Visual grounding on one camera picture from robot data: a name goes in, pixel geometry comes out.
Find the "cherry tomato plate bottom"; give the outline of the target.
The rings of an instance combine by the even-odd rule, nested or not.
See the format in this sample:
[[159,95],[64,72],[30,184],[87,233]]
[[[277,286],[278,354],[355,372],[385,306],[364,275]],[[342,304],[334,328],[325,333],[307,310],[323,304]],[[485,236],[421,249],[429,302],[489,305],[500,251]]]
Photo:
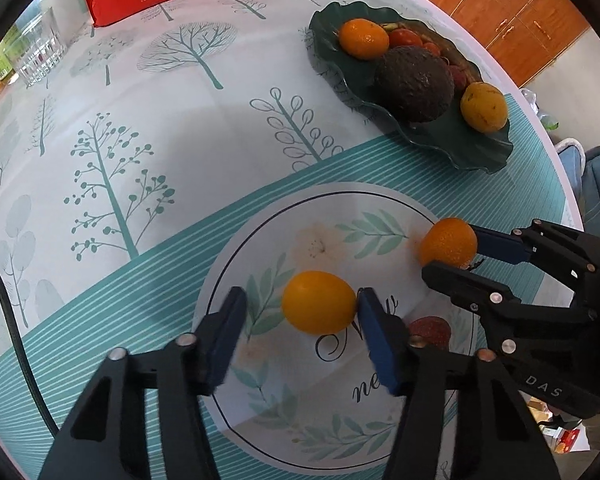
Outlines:
[[441,55],[441,50],[440,48],[434,44],[433,42],[425,42],[422,47],[424,49],[426,49],[427,51],[429,51],[431,54],[435,55],[435,56],[440,56]]

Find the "orange mandarin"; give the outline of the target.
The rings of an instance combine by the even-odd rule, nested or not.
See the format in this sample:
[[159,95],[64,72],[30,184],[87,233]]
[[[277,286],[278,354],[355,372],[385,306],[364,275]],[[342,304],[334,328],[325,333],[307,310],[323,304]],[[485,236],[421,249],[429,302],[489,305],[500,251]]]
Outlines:
[[478,252],[474,229],[460,218],[444,218],[434,224],[419,243],[421,266],[434,261],[467,269]]
[[338,30],[340,47],[363,61],[381,58],[390,47],[388,32],[380,25],[366,18],[352,18]]

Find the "cherry tomato plate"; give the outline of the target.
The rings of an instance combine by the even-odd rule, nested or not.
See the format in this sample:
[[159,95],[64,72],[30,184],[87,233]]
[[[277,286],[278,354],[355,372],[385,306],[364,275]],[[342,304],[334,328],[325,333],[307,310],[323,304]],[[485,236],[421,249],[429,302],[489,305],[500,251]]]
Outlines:
[[422,47],[422,37],[408,28],[397,28],[389,32],[389,46],[391,49],[400,47]]
[[441,50],[440,48],[434,44],[433,42],[425,42],[422,47],[424,49],[426,49],[427,51],[429,51],[431,54],[435,55],[435,56],[440,56],[441,55]]

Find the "red lychee top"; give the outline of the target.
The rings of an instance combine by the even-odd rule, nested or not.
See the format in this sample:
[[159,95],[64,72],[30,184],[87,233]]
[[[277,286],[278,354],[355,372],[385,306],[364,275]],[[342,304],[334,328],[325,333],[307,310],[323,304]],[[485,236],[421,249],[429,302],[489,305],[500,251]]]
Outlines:
[[450,64],[448,70],[452,76],[455,91],[458,93],[463,93],[475,81],[472,73],[465,67]]

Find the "dark avocado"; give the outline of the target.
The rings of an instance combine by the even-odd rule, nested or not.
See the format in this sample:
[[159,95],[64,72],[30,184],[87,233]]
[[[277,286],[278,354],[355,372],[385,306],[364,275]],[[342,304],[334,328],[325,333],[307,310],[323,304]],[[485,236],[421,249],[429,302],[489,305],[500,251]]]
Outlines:
[[398,122],[432,122],[451,106],[455,88],[445,62],[420,47],[389,49],[377,62],[372,96]]

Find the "large yellow orange fruit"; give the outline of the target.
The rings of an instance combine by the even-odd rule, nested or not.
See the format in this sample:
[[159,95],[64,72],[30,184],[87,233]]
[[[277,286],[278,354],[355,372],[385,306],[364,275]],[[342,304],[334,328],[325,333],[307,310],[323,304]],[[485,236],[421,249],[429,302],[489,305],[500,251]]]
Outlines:
[[504,94],[486,82],[472,82],[460,99],[460,112],[475,130],[483,134],[496,133],[508,121]]

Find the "red lychee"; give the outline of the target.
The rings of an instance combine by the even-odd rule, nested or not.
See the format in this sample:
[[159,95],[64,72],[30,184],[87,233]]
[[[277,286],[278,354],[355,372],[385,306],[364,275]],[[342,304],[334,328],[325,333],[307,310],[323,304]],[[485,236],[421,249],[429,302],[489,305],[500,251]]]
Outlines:
[[475,81],[472,73],[465,67],[450,64],[448,70],[452,76],[455,91],[458,93],[463,93]]
[[427,344],[446,351],[452,336],[451,326],[444,318],[425,316],[408,324],[408,330],[413,336],[419,336]]

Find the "clear drinking glass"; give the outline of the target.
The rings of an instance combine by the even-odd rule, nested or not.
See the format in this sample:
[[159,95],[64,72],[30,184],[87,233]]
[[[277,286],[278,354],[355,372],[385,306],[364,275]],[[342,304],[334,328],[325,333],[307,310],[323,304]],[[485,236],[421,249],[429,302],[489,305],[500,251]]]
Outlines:
[[5,55],[27,87],[45,79],[65,52],[52,9],[38,14],[5,47]]

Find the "white floral plate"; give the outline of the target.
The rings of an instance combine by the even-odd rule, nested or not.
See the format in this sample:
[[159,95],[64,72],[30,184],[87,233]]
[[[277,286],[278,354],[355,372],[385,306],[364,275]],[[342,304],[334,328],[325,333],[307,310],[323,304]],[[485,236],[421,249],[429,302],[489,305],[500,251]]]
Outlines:
[[377,479],[402,402],[381,385],[357,325],[309,335],[283,315],[285,288],[306,271],[370,287],[389,313],[450,326],[449,347],[478,347],[477,319],[422,281],[417,244],[436,222],[425,206],[378,185],[315,185],[266,206],[215,259],[198,298],[219,309],[247,295],[244,328],[222,385],[204,401],[225,479]]

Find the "small yellow kumquat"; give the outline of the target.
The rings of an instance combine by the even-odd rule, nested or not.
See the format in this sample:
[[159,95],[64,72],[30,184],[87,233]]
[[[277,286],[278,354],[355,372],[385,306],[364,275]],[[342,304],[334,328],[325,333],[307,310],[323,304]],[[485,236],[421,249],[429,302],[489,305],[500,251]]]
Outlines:
[[337,275],[304,271],[286,285],[282,312],[300,332],[315,336],[336,334],[354,320],[356,293]]

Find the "tree pattern tablecloth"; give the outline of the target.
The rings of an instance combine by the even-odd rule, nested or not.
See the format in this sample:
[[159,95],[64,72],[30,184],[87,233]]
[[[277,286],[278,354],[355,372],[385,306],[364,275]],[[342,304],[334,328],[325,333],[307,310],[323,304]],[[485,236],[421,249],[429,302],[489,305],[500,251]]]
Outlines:
[[[506,166],[458,170],[350,106],[309,32],[334,1],[421,20],[502,84]],[[276,200],[331,183],[502,231],[582,223],[529,105],[425,0],[182,0],[82,35],[49,82],[0,97],[0,273],[35,379],[84,382],[108,349],[184,332],[230,238]]]

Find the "wooden cabinet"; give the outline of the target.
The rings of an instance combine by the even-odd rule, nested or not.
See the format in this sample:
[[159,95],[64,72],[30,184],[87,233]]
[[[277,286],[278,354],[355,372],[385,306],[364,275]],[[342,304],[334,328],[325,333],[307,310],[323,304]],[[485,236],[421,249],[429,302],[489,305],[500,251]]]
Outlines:
[[570,0],[429,0],[482,44],[518,86],[590,25]]

